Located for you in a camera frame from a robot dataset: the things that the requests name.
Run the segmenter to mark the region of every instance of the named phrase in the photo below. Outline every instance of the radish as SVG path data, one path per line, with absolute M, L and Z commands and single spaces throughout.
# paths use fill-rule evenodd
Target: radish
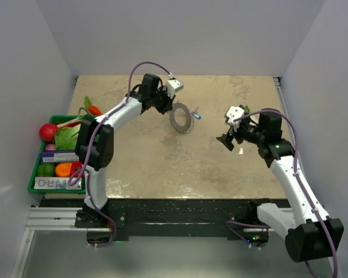
M 45 146 L 44 150 L 46 150 L 48 152 L 49 151 L 52 152 L 52 151 L 56 151 L 57 149 L 56 149 L 55 144 L 48 144 L 48 145 Z
M 85 115 L 80 115 L 81 110 L 84 110 L 87 114 L 89 114 L 89 112 L 85 108 L 80 108 L 79 114 L 75 119 L 69 120 L 68 122 L 61 123 L 59 125 L 55 125 L 54 123 L 44 124 L 39 131 L 41 139 L 43 139 L 46 142 L 54 142 L 54 135 L 58 133 L 60 128 L 67 126 L 71 123 L 81 122 L 83 120 Z

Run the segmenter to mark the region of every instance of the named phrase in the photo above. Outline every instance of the lettuce leaf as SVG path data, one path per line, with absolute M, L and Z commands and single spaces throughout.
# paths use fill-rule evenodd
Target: lettuce leaf
M 85 105 L 85 108 L 88 109 L 89 106 L 92 105 L 92 101 L 90 100 L 90 98 L 88 96 L 85 96 L 84 97 L 84 105 Z
M 73 151 L 76 148 L 76 134 L 80 130 L 80 125 L 73 127 L 65 127 L 60 129 L 54 136 L 56 149 L 58 151 Z

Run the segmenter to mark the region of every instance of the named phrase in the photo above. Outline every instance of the black metal frame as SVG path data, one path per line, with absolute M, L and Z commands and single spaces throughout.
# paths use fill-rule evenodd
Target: black metal frame
M 286 199 L 273 199 L 278 207 L 290 207 Z M 109 199 L 103 207 L 104 213 L 116 222 L 116 240 L 129 240 L 130 236 L 177 236 L 177 237 L 226 237 L 239 239 L 226 225 L 235 220 L 246 224 L 259 224 L 253 217 L 253 204 L 265 199 Z M 43 199 L 40 207 L 79 207 L 82 199 Z M 107 222 L 76 219 L 76 228 L 107 228 Z M 268 235 L 260 231 L 244 232 L 234 227 L 246 239 L 267 242 Z M 88 237 L 99 238 L 106 233 L 89 233 Z

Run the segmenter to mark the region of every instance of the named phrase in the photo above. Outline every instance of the purple vegetable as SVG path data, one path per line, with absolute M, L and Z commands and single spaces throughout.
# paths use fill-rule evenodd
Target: purple vegetable
M 48 144 L 45 146 L 46 151 L 56 151 L 56 146 L 55 144 Z

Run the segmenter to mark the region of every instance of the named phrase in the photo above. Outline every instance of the blue key fob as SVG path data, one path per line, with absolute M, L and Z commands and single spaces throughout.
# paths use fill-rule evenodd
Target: blue key fob
M 197 114 L 196 112 L 192 112 L 192 116 L 195 117 L 198 120 L 201 119 L 201 116 L 199 114 Z

